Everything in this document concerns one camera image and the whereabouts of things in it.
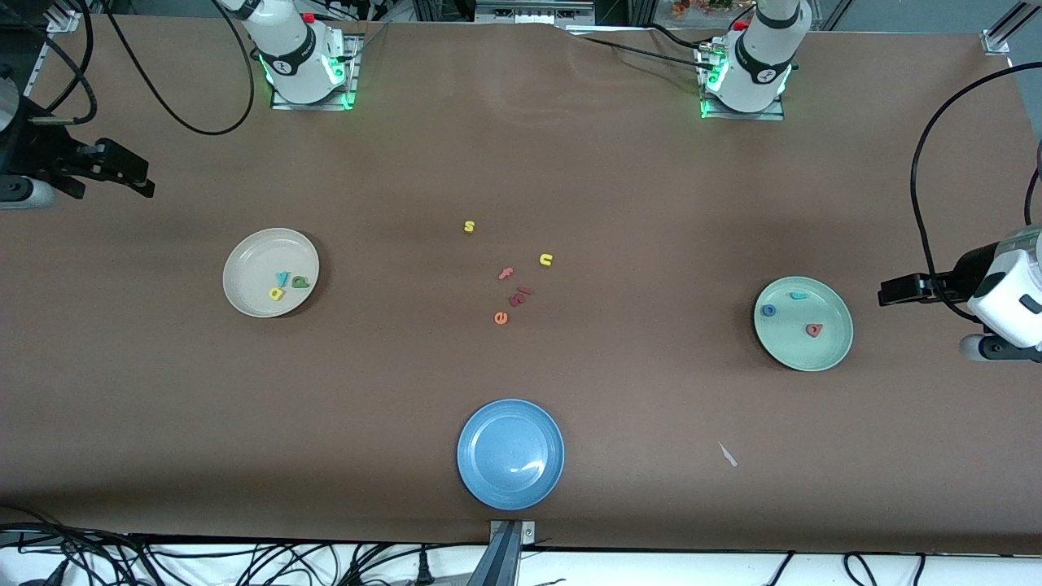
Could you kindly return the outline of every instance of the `black wire bundle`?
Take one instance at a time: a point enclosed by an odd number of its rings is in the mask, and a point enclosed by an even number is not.
[[[1035,149],[1035,171],[1032,173],[1032,180],[1027,184],[1027,193],[1024,195],[1025,226],[1035,223],[1032,221],[1032,197],[1035,195],[1035,185],[1039,182],[1039,173],[1042,173],[1042,141],[1039,141],[1039,146]]]
[[[3,10],[11,18],[14,18],[16,21],[18,21],[18,23],[22,26],[22,28],[41,38],[44,41],[44,44],[47,45],[49,49],[54,51],[54,53],[61,58],[61,60],[66,64],[66,66],[69,67],[69,70],[72,71],[73,80],[70,81],[69,84],[66,87],[66,89],[61,92],[61,94],[58,95],[58,97],[55,98],[53,102],[51,102],[51,105],[47,107],[47,111],[53,112],[54,108],[61,105],[61,102],[64,102],[66,98],[69,97],[69,94],[72,93],[72,91],[76,88],[77,83],[83,87],[83,93],[86,94],[89,105],[88,105],[88,112],[84,116],[72,119],[53,118],[44,121],[36,121],[38,123],[41,124],[54,123],[54,124],[60,124],[63,126],[75,126],[77,124],[85,124],[94,120],[94,117],[98,115],[98,99],[94,96],[94,89],[91,88],[91,83],[86,80],[86,76],[83,74],[83,70],[85,70],[88,64],[91,63],[91,53],[94,52],[94,26],[93,23],[91,22],[91,17],[89,14],[90,10],[88,9],[85,2],[83,0],[76,0],[76,2],[77,4],[79,4],[80,9],[83,11],[83,24],[86,28],[86,48],[83,51],[83,58],[80,62],[79,66],[77,66],[76,63],[72,60],[72,57],[69,56],[69,53],[67,53],[65,49],[59,47],[57,43],[51,40],[51,38],[47,34],[46,31],[41,30],[40,27],[34,26],[32,23],[25,20],[25,17],[15,11],[15,9],[8,6],[6,2],[0,0],[0,10]]]
[[[937,280],[937,268],[934,265],[934,253],[929,248],[929,237],[926,235],[926,225],[923,223],[922,211],[919,209],[919,192],[916,187],[916,179],[919,176],[919,157],[922,155],[922,149],[924,146],[926,146],[926,139],[929,137],[929,131],[934,129],[934,125],[936,125],[937,121],[940,120],[941,116],[949,107],[951,107],[951,104],[956,103],[960,98],[972,92],[973,90],[979,88],[981,86],[984,86],[989,81],[998,79],[999,77],[1013,75],[1015,73],[1026,71],[1028,69],[1039,69],[1039,68],[1042,68],[1042,62],[1031,62],[1014,66],[1009,69],[1003,69],[1001,71],[996,71],[995,73],[985,75],[984,77],[977,79],[976,81],[973,81],[972,83],[966,86],[962,90],[956,92],[950,98],[947,99],[947,101],[945,101],[941,105],[941,107],[937,108],[937,112],[934,113],[934,116],[931,117],[929,122],[926,123],[926,127],[923,128],[922,135],[919,137],[919,143],[915,147],[915,154],[912,155],[912,173],[909,181],[910,196],[912,199],[912,212],[915,214],[916,227],[919,228],[919,240],[922,242],[922,253],[926,258],[926,271],[929,274],[931,287],[934,288],[934,291],[937,292],[938,297],[945,304],[945,307],[951,310],[952,313],[954,313],[956,315],[958,315],[963,319],[972,321],[973,323],[981,323],[981,320],[976,316],[970,315],[964,312],[963,310],[957,308],[956,304],[951,302],[951,299],[949,299],[947,295],[945,295],[944,291],[940,288],[939,283]],[[1026,197],[1027,201],[1025,202],[1024,205],[1025,219],[1028,220],[1031,219],[1029,218],[1031,196],[1035,188],[1035,181],[1036,179],[1033,177],[1032,184],[1028,186],[1027,190],[1027,197]]]
[[[598,45],[605,45],[607,47],[613,47],[615,49],[621,49],[623,51],[629,51],[630,53],[638,53],[638,54],[641,54],[641,55],[647,55],[649,57],[654,57],[656,59],[662,59],[662,60],[666,60],[666,62],[673,62],[673,63],[678,63],[678,64],[683,64],[683,65],[688,65],[688,66],[691,66],[691,67],[693,67],[695,69],[713,69],[713,66],[711,66],[710,64],[695,63],[695,62],[690,60],[690,59],[681,59],[681,58],[677,58],[677,57],[671,57],[669,55],[663,55],[662,53],[655,53],[655,52],[652,52],[652,51],[645,51],[644,49],[638,49],[636,47],[629,47],[627,45],[620,45],[618,43],[612,43],[611,41],[601,41],[600,39],[591,39],[590,36],[586,36],[586,35],[582,35],[582,39],[586,39],[587,41],[589,41],[591,43],[596,43]]]
[[[739,13],[738,16],[731,19],[730,24],[727,25],[727,31],[730,31],[730,29],[735,27],[735,23],[737,23],[739,20],[742,19],[742,17],[749,14],[749,11],[755,7],[756,7],[755,4],[751,4],[748,8]],[[676,43],[677,45],[681,47],[687,47],[689,49],[697,49],[698,46],[701,45],[702,43],[709,43],[710,41],[713,41],[713,36],[708,36],[705,39],[702,39],[701,41],[685,41],[684,39],[680,39],[679,36],[673,34],[673,31],[671,31],[670,29],[655,22],[649,22],[647,24],[647,28],[653,28],[659,32],[665,34],[666,38],[672,41],[673,43]]]
[[[237,128],[239,128],[240,126],[242,126],[243,122],[246,122],[246,119],[250,116],[250,112],[252,112],[253,109],[253,98],[256,94],[256,83],[254,82],[253,79],[253,66],[250,63],[249,51],[246,50],[246,45],[243,44],[243,38],[239,34],[239,29],[235,28],[235,25],[231,22],[231,19],[228,18],[228,14],[224,10],[224,8],[217,0],[209,0],[209,2],[210,4],[214,5],[215,8],[217,8],[218,13],[221,14],[221,18],[224,19],[224,22],[228,25],[228,28],[231,29],[231,33],[235,38],[235,43],[239,44],[239,50],[243,55],[243,62],[246,64],[246,73],[247,75],[249,75],[250,79],[250,95],[246,102],[246,109],[243,112],[242,116],[239,117],[239,120],[233,122],[230,126],[221,128],[219,130],[204,130],[202,128],[199,128],[185,121],[176,112],[174,112],[173,108],[170,107],[170,104],[167,103],[167,100],[164,99],[164,97],[159,94],[159,91],[155,89],[155,84],[152,83],[152,79],[148,76],[148,73],[145,72],[145,68],[142,67],[141,62],[138,60],[138,55],[134,54],[133,49],[130,48],[130,44],[127,42],[126,36],[124,36],[123,29],[120,28],[119,23],[116,22],[116,17],[113,16],[111,6],[109,6],[108,4],[110,1],[111,0],[101,0],[100,2],[101,9],[105,13],[105,16],[108,18],[108,22],[113,25],[113,29],[116,31],[116,36],[119,38],[120,44],[123,45],[123,48],[126,50],[127,56],[130,57],[130,60],[133,63],[134,69],[138,70],[138,74],[141,75],[142,80],[145,81],[146,86],[148,86],[149,92],[152,93],[152,96],[155,97],[155,100],[159,102],[159,105],[163,106],[163,109],[167,111],[167,114],[169,114],[171,118],[176,120],[178,124],[188,128],[189,130],[192,130],[193,132],[196,132],[198,135],[203,135],[206,137],[219,137],[221,135],[227,135],[228,132],[231,132]]]
[[[774,576],[771,577],[771,581],[764,586],[777,586],[778,581],[782,580],[782,573],[785,572],[785,568],[788,567],[789,562],[791,562],[794,557],[796,557],[796,552],[790,551],[787,553],[785,555],[785,559],[782,560],[780,564],[778,564],[778,568],[774,570]]]
[[[922,570],[926,567],[926,554],[916,554],[916,557],[919,558],[919,563],[916,564],[915,575],[912,578],[912,586],[919,586],[919,579],[922,578]],[[858,552],[850,552],[849,554],[845,554],[843,556],[843,569],[847,572],[847,578],[850,579],[850,582],[853,582],[858,586],[867,586],[864,582],[854,577],[853,570],[850,569],[850,560],[858,560],[858,562],[861,563],[861,567],[865,570],[865,576],[868,577],[869,583],[872,586],[878,586],[875,582],[875,575],[872,573],[872,568],[868,567],[868,562],[866,562],[865,558],[863,558]]]
[[[294,573],[304,573],[309,586],[364,586],[369,583],[363,580],[366,572],[392,560],[441,547],[480,545],[480,543],[423,545],[380,558],[382,554],[395,545],[393,543],[363,543],[354,547],[351,564],[341,575],[341,564],[334,546],[347,544],[346,542],[324,541],[306,544],[258,542],[254,544],[252,550],[179,554],[158,550],[151,540],[142,536],[69,527],[22,507],[0,505],[0,508],[17,511],[34,519],[31,522],[0,524],[0,533],[19,536],[17,541],[0,545],[0,547],[18,547],[20,553],[30,552],[61,556],[64,564],[75,566],[86,573],[91,586],[197,586],[192,581],[179,576],[169,565],[169,562],[164,562],[164,559],[199,560],[245,556],[247,554],[250,555],[249,564],[234,586],[256,584],[258,576],[262,576],[265,568],[272,567],[277,568],[277,570],[262,583],[266,586],[271,586],[279,578]],[[27,539],[26,535],[32,535],[32,537]],[[26,550],[29,546],[42,548]],[[334,564],[333,579],[329,584],[323,584],[316,566],[308,559],[323,551],[328,551]],[[92,562],[95,561],[100,561],[110,568],[115,582],[103,577],[92,565]],[[135,566],[141,568],[139,572],[134,571]]]

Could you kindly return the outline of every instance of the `black cable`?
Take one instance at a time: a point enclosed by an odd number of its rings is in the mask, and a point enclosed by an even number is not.
[[[934,129],[934,125],[937,124],[937,121],[941,118],[941,116],[949,107],[951,107],[951,104],[956,103],[956,101],[959,100],[959,98],[965,96],[966,94],[972,92],[976,88],[979,88],[981,86],[984,86],[989,81],[998,79],[999,77],[1013,75],[1015,73],[1025,71],[1028,69],[1039,69],[1039,68],[1042,68],[1042,62],[1031,62],[1014,66],[1009,69],[1003,69],[1002,71],[996,71],[995,73],[985,75],[984,77],[977,79],[976,81],[973,81],[969,86],[966,86],[962,90],[956,92],[956,94],[952,95],[950,98],[948,98],[944,102],[944,104],[942,104],[941,107],[937,109],[934,116],[931,117],[929,122],[926,123],[926,127],[923,128],[922,135],[919,137],[919,144],[917,144],[915,147],[915,154],[912,155],[912,173],[909,180],[910,195],[912,199],[912,212],[915,214],[916,226],[919,228],[919,239],[922,241],[922,252],[923,255],[926,258],[926,270],[929,272],[929,284],[934,288],[934,291],[937,293],[941,301],[944,302],[944,304],[949,310],[951,310],[952,313],[954,313],[956,315],[958,315],[963,319],[968,319],[973,323],[981,323],[981,320],[976,316],[970,315],[964,312],[963,310],[957,308],[956,304],[951,302],[951,299],[949,299],[948,296],[944,293],[944,291],[941,290],[937,280],[937,268],[934,266],[934,253],[929,249],[929,237],[926,236],[926,225],[923,223],[922,220],[922,211],[919,210],[919,194],[916,189],[916,177],[919,174],[919,157],[922,155],[922,149],[926,145],[926,139],[929,137],[929,131]]]
[[[667,62],[673,62],[673,63],[684,64],[684,65],[688,65],[688,66],[694,67],[696,69],[713,69],[713,66],[711,66],[710,64],[695,63],[695,62],[692,62],[692,60],[680,59],[680,58],[677,58],[677,57],[671,57],[669,55],[663,55],[663,54],[660,54],[660,53],[652,53],[651,51],[645,51],[644,49],[638,49],[636,47],[627,47],[625,45],[619,45],[618,43],[612,43],[611,41],[601,41],[600,39],[591,39],[590,36],[586,36],[586,35],[582,35],[581,38],[586,39],[587,41],[589,41],[591,43],[596,43],[598,45],[606,45],[609,47],[615,47],[616,49],[622,49],[623,51],[630,51],[632,53],[639,53],[641,55],[647,55],[649,57],[654,57],[656,59],[663,59],[663,60],[667,60]]]
[[[1032,222],[1032,198],[1035,196],[1035,184],[1039,180],[1039,173],[1042,173],[1042,141],[1039,141],[1039,146],[1035,149],[1035,172],[1032,173],[1032,180],[1027,184],[1027,193],[1024,195],[1025,226],[1034,223]]]
[[[753,2],[752,4],[749,5],[748,8],[742,10],[741,13],[738,14],[737,17],[733,18],[730,20],[730,23],[727,25],[727,30],[724,31],[724,34],[727,34],[727,32],[730,32],[730,29],[735,28],[735,23],[737,23],[738,21],[740,21],[742,19],[742,17],[744,17],[747,14],[749,14],[749,10],[751,10],[751,9],[753,9],[755,7],[756,7],[756,3]],[[714,35],[714,36],[706,36],[705,39],[702,39],[701,41],[685,41],[684,39],[680,39],[679,36],[673,34],[668,28],[666,28],[666,27],[664,27],[664,26],[662,26],[660,24],[656,24],[656,23],[653,23],[653,22],[652,23],[648,23],[648,27],[653,28],[653,29],[658,30],[659,32],[662,32],[663,34],[665,34],[666,36],[668,36],[669,40],[672,41],[673,43],[676,43],[677,45],[679,45],[681,47],[687,47],[689,49],[697,49],[698,46],[701,45],[702,43],[709,43],[710,41],[713,41],[713,39],[716,38],[716,35]]]
[[[850,4],[853,4],[853,0],[847,2],[846,5],[843,6],[843,10],[840,11],[839,16],[836,17],[836,20],[833,21],[833,24],[828,27],[829,31],[836,30],[836,25],[838,25],[840,21],[843,20],[843,17],[846,16],[846,11],[850,9]]]
[[[91,65],[91,56],[94,54],[94,23],[91,22],[91,8],[86,5],[86,1],[75,0],[75,2],[79,4],[79,10],[83,14],[83,28],[86,32],[86,44],[83,46],[83,57],[79,60],[79,70],[85,75],[86,66]],[[47,112],[54,114],[54,111],[66,101],[66,99],[72,94],[72,91],[76,89],[78,83],[79,79],[73,75],[65,90],[61,90],[58,97],[54,98],[50,105],[47,106]]]
[[[61,582],[65,580],[66,569],[69,567],[69,560],[61,560],[54,571],[44,580],[43,586],[61,586]]]
[[[267,550],[274,550],[275,547],[278,547],[278,545],[269,545],[266,548]],[[156,551],[153,551],[150,545],[148,546],[148,554],[150,556],[153,556],[153,557],[160,556],[160,557],[164,557],[164,558],[177,558],[177,559],[185,559],[185,560],[212,559],[212,558],[231,558],[231,557],[234,557],[234,556],[245,556],[246,554],[256,554],[256,552],[257,552],[257,547],[253,547],[252,550],[241,550],[239,552],[218,552],[218,553],[214,553],[214,554],[175,554],[175,553],[172,553],[172,552],[156,552]]]
[[[868,580],[872,584],[872,586],[878,586],[875,583],[875,576],[872,575],[872,570],[868,567],[868,562],[865,561],[865,558],[861,557],[861,554],[850,553],[850,554],[845,554],[843,556],[843,569],[846,570],[847,576],[850,578],[850,581],[857,584],[858,586],[866,586],[864,582],[854,578],[853,571],[850,570],[851,558],[861,562],[861,567],[865,568],[865,573],[868,575]]]
[[[1024,225],[1032,225],[1032,198],[1035,196],[1035,184],[1039,181],[1039,170],[1032,172],[1032,180],[1027,184],[1027,193],[1024,194]]]
[[[307,563],[307,560],[305,560],[304,558],[306,558],[307,556],[311,556],[312,554],[314,554],[315,552],[318,552],[319,550],[325,548],[326,546],[327,545],[324,544],[324,543],[321,544],[321,545],[316,545],[315,547],[312,547],[311,550],[304,552],[303,554],[297,554],[296,552],[294,552],[291,548],[290,550],[290,555],[292,556],[292,559],[290,560],[290,563],[288,563],[284,566],[282,566],[282,569],[280,569],[277,572],[275,572],[274,576],[272,576],[268,580],[265,580],[264,586],[271,586],[272,584],[274,584],[275,580],[277,580],[279,577],[287,576],[287,575],[295,572],[295,571],[307,571],[307,572],[311,572],[312,577],[314,577],[315,579],[318,579],[319,575],[318,575],[317,571],[315,571],[315,567],[312,564]],[[298,563],[300,565],[304,566],[304,567],[303,568],[297,568],[297,569],[290,569],[295,564],[298,564]]]
[[[477,543],[477,542],[437,543],[437,544],[433,544],[433,545],[423,545],[423,548],[425,548],[426,551],[429,552],[431,550],[441,550],[443,547],[460,547],[460,546],[463,546],[463,545],[488,545],[488,543]],[[381,559],[379,561],[373,562],[372,564],[370,564],[367,567],[362,568],[357,572],[357,577],[361,578],[363,573],[365,573],[367,571],[370,571],[370,570],[372,570],[373,568],[375,568],[377,566],[383,565],[383,564],[386,564],[386,563],[388,563],[388,562],[390,562],[392,560],[397,560],[397,559],[403,558],[405,556],[414,556],[414,555],[419,554],[419,553],[420,553],[420,547],[415,547],[413,550],[408,550],[408,551],[405,551],[405,552],[399,552],[399,553],[397,553],[397,554],[395,554],[393,556],[388,556],[388,557],[386,557],[386,558],[383,558],[383,559]],[[344,580],[341,581],[341,582],[339,582],[338,584],[341,584],[341,585],[346,584],[347,583],[346,581],[348,579],[353,578],[352,576],[350,576],[350,573],[351,573],[351,571],[348,570],[348,575],[345,575],[344,576]]]
[[[926,554],[916,554],[919,558],[919,565],[915,568],[915,576],[912,578],[912,586],[919,586],[919,579],[922,577],[922,570],[926,567]]]
[[[91,88],[91,83],[86,80],[86,76],[83,75],[83,71],[76,66],[76,63],[72,60],[72,57],[69,56],[69,53],[65,52],[65,49],[59,47],[57,43],[51,41],[50,35],[48,35],[46,31],[40,30],[40,28],[33,26],[32,23],[25,20],[25,18],[23,18],[22,15],[16,13],[3,0],[0,0],[0,10],[7,13],[8,15],[11,16],[11,18],[18,21],[23,28],[29,30],[36,36],[43,39],[44,44],[46,44],[52,51],[54,51],[58,55],[58,57],[60,57],[61,60],[65,62],[66,66],[69,67],[69,69],[72,71],[72,74],[75,76],[76,81],[78,81],[83,87],[83,92],[86,94],[89,105],[85,116],[72,119],[52,118],[50,119],[50,121],[48,121],[48,119],[46,118],[38,118],[34,120],[34,123],[36,124],[54,123],[54,124],[60,124],[63,126],[75,126],[77,124],[85,124],[94,120],[94,117],[98,115],[98,99],[94,96],[94,88]]]
[[[649,22],[647,24],[647,28],[653,28],[653,29],[658,30],[659,32],[665,34],[667,39],[669,39],[670,41],[672,41],[673,43],[676,43],[677,45],[679,45],[681,47],[687,47],[689,49],[697,49],[698,48],[698,43],[692,43],[691,41],[685,41],[684,39],[680,39],[679,36],[673,34],[673,32],[671,30],[669,30],[668,28],[666,28],[665,26],[663,26],[663,25],[661,25],[659,23]]]
[[[101,577],[97,573],[93,573],[93,569],[86,561],[85,553],[90,553],[96,557],[101,558],[107,562],[111,568],[113,573],[117,577],[117,584],[128,584],[130,586],[138,586],[139,582],[133,576],[130,569],[130,561],[126,558],[121,546],[126,546],[130,551],[138,554],[138,559],[142,560],[142,565],[144,565],[145,570],[148,572],[149,577],[153,580],[155,586],[165,586],[158,572],[155,570],[154,566],[149,562],[147,557],[143,557],[144,545],[138,541],[134,541],[130,537],[116,534],[107,531],[100,530],[85,530],[74,527],[68,527],[60,524],[56,521],[51,521],[43,515],[25,509],[23,507],[18,507],[14,505],[0,505],[0,508],[9,509],[11,511],[18,511],[25,515],[28,515],[39,522],[30,523],[5,523],[0,524],[0,532],[39,532],[43,534],[51,534],[55,537],[63,539],[63,546],[60,547],[61,553],[66,556],[66,559],[70,563],[76,565],[77,567],[83,569],[88,572],[91,583],[93,584],[94,579],[101,581],[104,585],[106,584]],[[115,544],[117,547],[117,553],[123,559],[123,565],[119,563],[115,558],[109,555],[109,553],[104,548],[104,544]],[[73,552],[69,551],[70,545],[75,546]]]
[[[778,565],[778,568],[774,570],[774,576],[771,578],[771,581],[765,584],[764,586],[777,586],[778,580],[782,580],[782,572],[785,571],[786,566],[789,565],[789,562],[791,562],[792,558],[795,556],[796,552],[792,551],[786,554],[785,559],[782,560],[782,563]]]
[[[366,565],[372,560],[376,559],[376,556],[391,548],[390,543],[377,543],[372,550],[366,552],[361,557],[358,557],[358,552],[362,551],[362,544],[358,544],[351,554],[351,565],[348,566],[347,572],[343,578],[336,583],[337,586],[358,586],[362,584],[362,572],[366,570]]]
[[[239,117],[239,120],[237,120],[231,126],[228,126],[227,128],[222,128],[220,130],[203,130],[202,128],[194,126],[190,124],[188,121],[185,121],[183,118],[178,116],[177,113],[170,107],[170,104],[167,103],[167,100],[165,100],[163,96],[159,95],[159,91],[155,89],[155,84],[152,83],[152,79],[148,76],[147,73],[145,73],[145,68],[142,67],[141,62],[138,60],[138,55],[134,54],[133,49],[130,48],[130,44],[127,42],[126,36],[123,35],[123,29],[121,29],[119,23],[116,22],[116,17],[113,16],[111,7],[108,5],[109,1],[110,0],[101,0],[100,2],[101,9],[104,10],[105,16],[108,17],[108,22],[111,23],[113,29],[116,31],[116,36],[119,38],[120,44],[123,45],[123,48],[127,52],[127,56],[130,57],[130,60],[133,63],[134,68],[141,75],[142,80],[145,81],[145,84],[148,86],[148,90],[152,93],[152,96],[155,97],[155,100],[159,102],[159,105],[163,106],[163,109],[167,111],[167,114],[169,114],[171,118],[176,120],[178,124],[188,128],[189,130],[192,130],[193,132],[203,135],[206,137],[220,137],[221,135],[227,135],[228,132],[234,131],[235,128],[242,126],[243,122],[246,122],[246,119],[249,117],[250,112],[253,109],[253,98],[256,94],[256,86],[253,80],[253,66],[250,63],[249,51],[246,50],[246,45],[243,44],[243,38],[240,36],[239,34],[239,29],[235,28],[235,25],[231,22],[231,19],[228,18],[228,14],[224,11],[224,8],[221,6],[220,3],[218,3],[217,0],[209,0],[209,2],[221,14],[221,18],[224,19],[224,22],[227,23],[228,28],[231,29],[231,33],[235,36],[235,43],[239,44],[239,50],[243,54],[243,63],[246,64],[246,73],[249,75],[250,78],[250,96],[249,96],[249,101],[247,101],[246,103],[246,109],[243,111],[243,115]]]
[[[420,545],[420,566],[416,571],[416,586],[429,586],[435,583],[435,577],[430,573],[430,564],[427,562],[427,546]]]
[[[170,568],[164,565],[163,562],[160,562],[159,560],[153,559],[152,561],[154,561],[155,565],[158,566],[158,568],[162,569],[167,576],[173,578],[182,586],[196,586],[195,584],[191,584],[190,582],[182,579],[180,576],[177,576],[176,573],[171,571]]]
[[[268,558],[267,560],[264,561],[264,563],[260,563],[260,560],[264,560],[264,558],[267,556],[267,554],[265,554],[264,556],[260,556],[259,558],[257,558],[256,561],[251,562],[250,565],[247,567],[247,571],[244,571],[243,575],[239,578],[239,581],[235,582],[235,586],[247,586],[248,584],[250,584],[250,580],[252,580],[253,577],[255,577],[257,573],[259,573],[260,570],[265,568],[265,566],[267,566],[271,562],[273,562],[276,559],[278,559],[278,557],[281,556],[282,554],[284,554],[286,552],[292,551],[293,550],[293,545],[282,545],[281,548],[282,548],[281,552],[278,552],[275,555],[273,555],[272,557]]]

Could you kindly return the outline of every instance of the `green led light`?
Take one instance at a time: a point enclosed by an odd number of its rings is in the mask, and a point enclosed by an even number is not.
[[[268,64],[260,59],[260,67],[264,68],[264,78],[268,80],[269,86],[274,86],[275,82],[271,80],[271,71],[268,70]]]
[[[341,76],[333,72],[328,58],[322,59],[322,67],[326,68],[326,74],[329,75],[329,81],[332,83],[340,83]]]

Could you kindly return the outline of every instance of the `brown tabletop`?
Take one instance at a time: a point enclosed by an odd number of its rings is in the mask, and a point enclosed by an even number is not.
[[[125,22],[175,109],[234,120],[224,23]],[[786,121],[748,123],[700,119],[684,66],[548,26],[392,25],[353,112],[272,112],[263,90],[241,129],[205,138],[95,26],[101,111],[73,135],[133,149],[157,189],[0,215],[4,499],[128,532],[452,541],[518,516],[554,545],[1042,545],[1039,366],[970,363],[971,324],[875,299],[924,268],[922,126],[1007,66],[975,36],[811,34]],[[35,99],[68,78],[48,59]],[[1018,226],[1033,154],[1012,78],[951,108],[919,175],[939,267]],[[322,272],[300,311],[252,319],[221,270],[270,226],[312,237]],[[790,274],[850,308],[833,370],[758,345],[752,301]],[[517,286],[535,295],[511,309]],[[455,469],[464,422],[502,397],[549,411],[568,450],[515,514]]]

